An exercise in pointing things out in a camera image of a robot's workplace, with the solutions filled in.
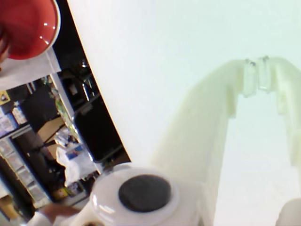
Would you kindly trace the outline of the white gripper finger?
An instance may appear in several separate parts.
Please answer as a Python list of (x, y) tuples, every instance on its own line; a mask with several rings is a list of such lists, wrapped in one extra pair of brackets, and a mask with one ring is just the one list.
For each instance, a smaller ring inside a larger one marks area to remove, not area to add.
[(281, 57), (257, 61), (258, 88), (276, 93), (278, 112), (284, 116), (290, 162), (301, 164), (301, 70)]
[(74, 226), (212, 225), (228, 121), (256, 93), (256, 63), (235, 60), (187, 94), (148, 162), (102, 173)]

